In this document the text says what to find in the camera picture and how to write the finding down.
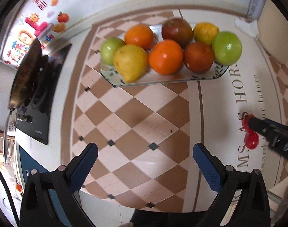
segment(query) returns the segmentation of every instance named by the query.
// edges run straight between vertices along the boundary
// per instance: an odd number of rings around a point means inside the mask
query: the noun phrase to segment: green apple
[[[235,64],[243,51],[240,39],[230,31],[219,32],[213,39],[212,49],[216,60],[228,66]]]
[[[113,57],[115,55],[116,50],[124,45],[124,41],[117,37],[108,38],[100,48],[101,59],[104,63],[113,66]]]

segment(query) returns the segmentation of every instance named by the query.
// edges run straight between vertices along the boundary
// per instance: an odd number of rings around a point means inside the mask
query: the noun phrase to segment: cable
[[[14,205],[14,201],[13,201],[13,199],[12,199],[11,192],[10,192],[10,190],[9,190],[9,188],[8,188],[8,185],[6,184],[6,181],[5,181],[5,179],[4,179],[1,171],[0,171],[0,180],[1,180],[1,183],[2,183],[2,185],[3,185],[3,187],[4,187],[4,189],[5,189],[6,195],[7,195],[8,199],[9,199],[9,203],[10,203],[11,210],[12,210],[12,212],[13,212],[13,215],[14,215],[14,218],[15,218],[15,221],[16,221],[16,224],[17,224],[17,226],[19,226],[19,217],[18,217],[16,208],[15,208],[15,205]]]

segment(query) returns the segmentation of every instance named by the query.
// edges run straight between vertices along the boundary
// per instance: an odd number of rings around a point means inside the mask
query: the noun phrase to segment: fruit plate
[[[189,23],[192,28],[195,27],[196,23]],[[154,33],[154,42],[157,44],[162,41],[162,25],[152,25],[149,27]],[[124,39],[125,33],[118,36]],[[205,80],[205,79],[217,79],[220,78],[229,68],[229,66],[224,66],[213,62],[212,67],[203,74],[196,74],[187,69],[183,64],[183,67],[176,73],[172,75],[160,75],[152,70],[150,67],[147,68],[146,73],[135,82],[127,83],[124,78],[116,71],[114,66],[110,66],[100,61],[100,73],[101,75],[113,86],[139,86],[139,85],[149,85],[156,83],[172,83],[172,82],[187,82],[192,80]]]

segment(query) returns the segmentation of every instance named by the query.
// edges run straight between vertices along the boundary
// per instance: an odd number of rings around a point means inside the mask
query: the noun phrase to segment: blue gripper pad
[[[202,174],[204,175],[210,189],[219,193],[222,190],[222,178],[220,173],[216,170],[211,160],[198,144],[193,147],[192,152],[193,158],[202,171]]]
[[[80,158],[81,160],[75,167],[75,170],[72,171],[72,173],[70,174],[69,189],[72,193],[79,191],[81,189],[91,168],[96,162],[98,158],[97,145],[94,143],[89,143],[79,156],[76,156],[72,159],[70,164],[72,163],[72,165],[74,165],[74,162]]]

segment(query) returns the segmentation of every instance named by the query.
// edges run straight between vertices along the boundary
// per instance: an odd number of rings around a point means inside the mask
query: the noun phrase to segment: lemon
[[[196,24],[193,29],[193,36],[197,42],[211,46],[213,39],[218,34],[219,28],[208,22]]]
[[[148,55],[139,46],[124,45],[115,52],[113,64],[126,82],[133,82],[145,73],[148,66]]]

